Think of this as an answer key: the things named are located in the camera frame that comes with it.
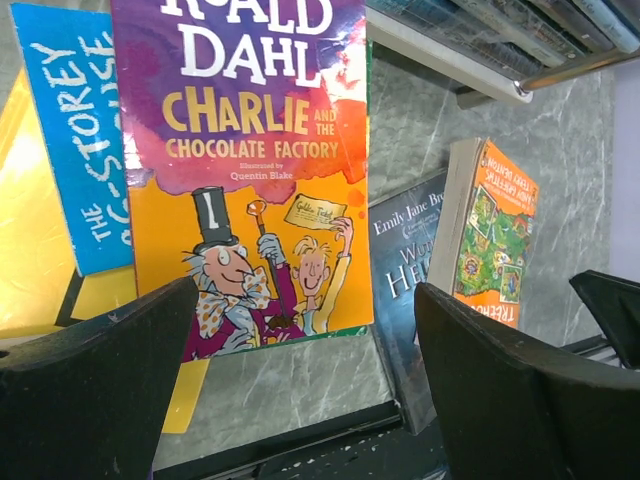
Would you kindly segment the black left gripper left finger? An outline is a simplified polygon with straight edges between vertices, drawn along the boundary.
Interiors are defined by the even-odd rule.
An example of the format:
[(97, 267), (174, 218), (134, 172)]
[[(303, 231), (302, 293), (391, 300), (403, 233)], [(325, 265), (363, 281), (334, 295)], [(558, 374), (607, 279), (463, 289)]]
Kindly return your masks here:
[(197, 298), (180, 278), (3, 350), (2, 478), (148, 478)]

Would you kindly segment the Charlie Chocolate Factory book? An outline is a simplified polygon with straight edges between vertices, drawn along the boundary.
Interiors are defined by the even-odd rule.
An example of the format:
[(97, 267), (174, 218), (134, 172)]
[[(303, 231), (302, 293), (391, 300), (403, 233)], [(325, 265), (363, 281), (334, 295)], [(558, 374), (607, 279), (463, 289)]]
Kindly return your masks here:
[(364, 3), (111, 12), (137, 287), (194, 280), (184, 360), (370, 324)]

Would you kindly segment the orange Treehouse book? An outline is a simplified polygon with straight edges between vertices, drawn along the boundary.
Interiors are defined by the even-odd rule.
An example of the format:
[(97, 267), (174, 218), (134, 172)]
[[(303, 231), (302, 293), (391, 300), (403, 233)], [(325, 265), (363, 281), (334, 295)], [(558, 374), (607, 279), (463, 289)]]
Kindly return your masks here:
[(490, 139), (454, 142), (427, 282), (516, 328), (539, 193)]

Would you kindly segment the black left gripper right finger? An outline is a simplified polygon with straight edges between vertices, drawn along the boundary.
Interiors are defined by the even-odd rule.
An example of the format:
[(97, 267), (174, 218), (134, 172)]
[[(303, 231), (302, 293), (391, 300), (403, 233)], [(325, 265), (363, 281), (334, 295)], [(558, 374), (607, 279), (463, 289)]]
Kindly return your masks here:
[(639, 375), (548, 345), (428, 283), (418, 336), (455, 479), (636, 479)]

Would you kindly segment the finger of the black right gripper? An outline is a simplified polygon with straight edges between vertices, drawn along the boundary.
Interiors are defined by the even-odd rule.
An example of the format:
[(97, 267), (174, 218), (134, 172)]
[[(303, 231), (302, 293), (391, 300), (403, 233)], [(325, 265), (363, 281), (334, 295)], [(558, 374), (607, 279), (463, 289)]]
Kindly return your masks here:
[(621, 363), (639, 368), (639, 283), (594, 270), (579, 273), (570, 285), (611, 343)]

